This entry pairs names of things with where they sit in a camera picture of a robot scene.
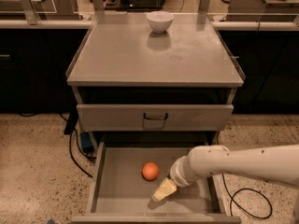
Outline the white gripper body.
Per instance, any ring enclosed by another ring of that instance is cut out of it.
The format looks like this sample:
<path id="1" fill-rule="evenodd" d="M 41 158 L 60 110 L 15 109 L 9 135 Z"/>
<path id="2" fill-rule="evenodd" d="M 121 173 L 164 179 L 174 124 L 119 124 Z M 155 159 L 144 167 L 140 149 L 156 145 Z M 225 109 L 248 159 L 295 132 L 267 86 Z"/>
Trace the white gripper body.
<path id="1" fill-rule="evenodd" d="M 181 188 L 188 187 L 196 181 L 196 175 L 189 165 L 187 156 L 177 159 L 171 166 L 169 174 L 170 179 Z"/>

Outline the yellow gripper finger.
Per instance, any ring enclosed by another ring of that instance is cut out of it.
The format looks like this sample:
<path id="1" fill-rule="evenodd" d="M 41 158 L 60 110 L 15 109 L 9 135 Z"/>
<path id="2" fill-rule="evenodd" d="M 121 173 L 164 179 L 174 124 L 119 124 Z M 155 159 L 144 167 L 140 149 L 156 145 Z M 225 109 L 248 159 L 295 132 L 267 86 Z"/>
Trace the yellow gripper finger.
<path id="1" fill-rule="evenodd" d="M 154 191 L 151 199 L 155 202 L 160 202 L 164 198 L 170 196 L 177 191 L 177 185 L 169 178 L 162 181 L 160 186 Z"/>

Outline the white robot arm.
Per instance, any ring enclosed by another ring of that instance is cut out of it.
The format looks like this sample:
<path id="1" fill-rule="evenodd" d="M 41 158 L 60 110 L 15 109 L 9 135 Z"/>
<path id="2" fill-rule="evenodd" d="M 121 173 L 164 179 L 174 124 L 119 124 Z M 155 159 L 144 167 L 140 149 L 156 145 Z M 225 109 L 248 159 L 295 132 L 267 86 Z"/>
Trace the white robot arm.
<path id="1" fill-rule="evenodd" d="M 229 150 L 225 146 L 199 146 L 178 158 L 169 176 L 152 195 L 159 202 L 177 188 L 185 188 L 213 175 L 240 175 L 281 186 L 299 188 L 299 146 Z"/>

